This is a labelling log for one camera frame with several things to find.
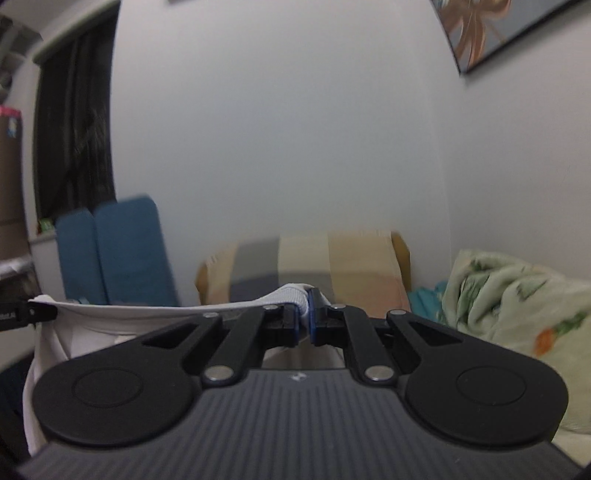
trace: gray plastic base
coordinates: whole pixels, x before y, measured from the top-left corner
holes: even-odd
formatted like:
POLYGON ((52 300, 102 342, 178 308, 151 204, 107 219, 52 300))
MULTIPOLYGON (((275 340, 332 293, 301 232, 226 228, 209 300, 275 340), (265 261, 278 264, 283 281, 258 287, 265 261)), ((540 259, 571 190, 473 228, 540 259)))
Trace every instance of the gray plastic base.
POLYGON ((20 467, 31 480, 566 480, 578 471, 547 442, 506 451, 447 443, 394 391, 345 369, 253 370, 207 390, 150 442, 103 451, 52 443, 20 467))

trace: blue folding mat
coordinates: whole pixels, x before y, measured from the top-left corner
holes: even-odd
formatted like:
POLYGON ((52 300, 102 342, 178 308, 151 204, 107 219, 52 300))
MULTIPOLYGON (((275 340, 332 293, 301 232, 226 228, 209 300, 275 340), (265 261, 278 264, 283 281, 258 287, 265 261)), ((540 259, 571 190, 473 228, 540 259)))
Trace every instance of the blue folding mat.
POLYGON ((58 218, 56 232, 66 298, 81 303, 108 304, 94 217, 87 209, 69 213, 58 218))
POLYGON ((100 264, 111 305, 177 307, 156 204, 146 196, 95 210, 100 264))

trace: teal cloth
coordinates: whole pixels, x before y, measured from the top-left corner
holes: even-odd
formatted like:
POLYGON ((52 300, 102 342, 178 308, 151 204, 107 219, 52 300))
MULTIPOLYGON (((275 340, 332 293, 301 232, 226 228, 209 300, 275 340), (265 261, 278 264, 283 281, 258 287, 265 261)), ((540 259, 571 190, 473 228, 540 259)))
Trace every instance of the teal cloth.
POLYGON ((437 323, 445 323, 441 298, 447 287, 447 280, 439 282, 434 289, 419 288, 408 294, 411 311, 420 317, 437 323))

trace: plaid blanket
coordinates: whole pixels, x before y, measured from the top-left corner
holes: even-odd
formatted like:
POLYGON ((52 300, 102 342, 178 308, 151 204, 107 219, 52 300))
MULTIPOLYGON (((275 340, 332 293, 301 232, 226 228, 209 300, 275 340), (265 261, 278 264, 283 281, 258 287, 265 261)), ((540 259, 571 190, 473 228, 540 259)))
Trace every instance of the plaid blanket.
MULTIPOLYGON (((405 248, 400 236, 391 232, 319 233, 247 242, 211 256, 196 286, 203 304, 216 304, 248 301, 287 283, 303 283, 318 287, 332 303, 358 306, 370 316, 383 317, 392 308, 410 309, 397 258, 398 250, 405 248)), ((399 253, 405 254, 404 264, 410 269, 408 250, 399 253)))

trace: bedding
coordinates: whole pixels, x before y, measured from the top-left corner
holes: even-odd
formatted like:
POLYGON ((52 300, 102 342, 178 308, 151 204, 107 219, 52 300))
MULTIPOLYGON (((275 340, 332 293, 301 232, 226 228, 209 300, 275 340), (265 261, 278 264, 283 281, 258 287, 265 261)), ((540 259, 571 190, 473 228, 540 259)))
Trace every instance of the bedding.
POLYGON ((383 317, 410 308, 410 253, 392 232, 281 236, 218 252, 196 280, 202 304, 252 300, 286 283, 313 285, 331 303, 383 317))
POLYGON ((508 255, 465 250, 443 295, 449 326, 554 368, 569 390, 556 443, 577 445, 573 456, 591 460, 591 283, 571 280, 508 255))
POLYGON ((411 312, 424 319, 444 323, 441 299, 447 287, 447 281, 439 282, 435 288, 418 288, 408 294, 411 312))

